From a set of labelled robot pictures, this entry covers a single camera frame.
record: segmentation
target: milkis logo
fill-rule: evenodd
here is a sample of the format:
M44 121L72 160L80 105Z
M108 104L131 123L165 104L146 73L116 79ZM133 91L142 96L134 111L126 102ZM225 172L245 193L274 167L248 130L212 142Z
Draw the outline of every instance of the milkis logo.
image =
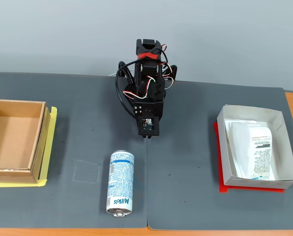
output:
M129 204L129 199L126 199L126 198L123 198L123 199L117 199L117 200L114 200L114 204Z

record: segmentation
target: barcode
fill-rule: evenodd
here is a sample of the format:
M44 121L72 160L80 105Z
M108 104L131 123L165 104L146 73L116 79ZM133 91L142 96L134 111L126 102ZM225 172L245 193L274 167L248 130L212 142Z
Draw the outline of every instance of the barcode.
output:
M270 142L265 141L265 142L257 142L257 143L255 143L255 145L258 145L258 144L270 144Z
M111 169L109 171L110 174L113 174L114 173L114 165L111 165Z

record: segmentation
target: table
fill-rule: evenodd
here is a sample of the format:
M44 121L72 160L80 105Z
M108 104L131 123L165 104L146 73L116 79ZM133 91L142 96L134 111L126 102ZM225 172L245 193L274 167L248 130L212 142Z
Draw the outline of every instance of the table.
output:
M286 92L293 116L293 93ZM293 231L257 231L262 235L293 235ZM254 231L154 231L143 229L0 229L0 236L10 235L254 235Z

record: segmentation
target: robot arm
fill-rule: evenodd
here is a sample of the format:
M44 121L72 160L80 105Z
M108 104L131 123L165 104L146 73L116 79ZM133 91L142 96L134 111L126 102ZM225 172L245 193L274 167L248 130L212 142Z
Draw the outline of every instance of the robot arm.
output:
M138 39L136 49L138 59L128 64L121 61L116 74L118 97L127 112L137 120L138 134L144 138L160 134L159 121L163 115L166 89L173 85L177 72L176 66L169 66L162 46L158 41ZM164 55L166 61L161 60L161 54ZM128 66L132 64L135 64L134 77L128 69ZM123 94L131 105L131 109L126 107L120 96L118 76L127 78L128 85Z

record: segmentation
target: dark gray mat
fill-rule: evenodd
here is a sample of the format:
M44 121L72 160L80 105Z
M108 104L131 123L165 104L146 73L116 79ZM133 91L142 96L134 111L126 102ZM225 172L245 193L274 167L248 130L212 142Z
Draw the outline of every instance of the dark gray mat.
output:
M161 134L147 141L152 229L293 229L293 186L284 194L219 193L213 123L225 104L282 111L293 150L293 120L283 89L176 83L165 98Z
M46 101L58 108L45 187L0 188L0 227L143 228L147 226L146 140L122 108L111 77L0 74L0 99ZM109 160L135 156L133 212L106 213Z

